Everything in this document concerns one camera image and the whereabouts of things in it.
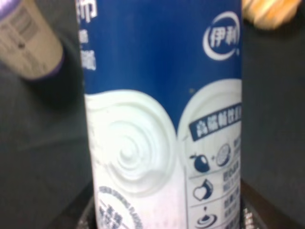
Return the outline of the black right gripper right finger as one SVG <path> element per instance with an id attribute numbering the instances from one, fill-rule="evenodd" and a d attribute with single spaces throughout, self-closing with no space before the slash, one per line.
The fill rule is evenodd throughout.
<path id="1" fill-rule="evenodd" d="M 304 229 L 305 227 L 277 209 L 249 184 L 241 183 L 241 193 L 248 207 L 267 229 Z"/>

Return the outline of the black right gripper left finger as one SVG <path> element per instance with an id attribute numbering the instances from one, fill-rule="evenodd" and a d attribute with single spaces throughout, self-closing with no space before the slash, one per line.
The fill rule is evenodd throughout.
<path id="1" fill-rule="evenodd" d="M 75 228 L 97 229 L 94 196 L 90 198 Z"/>

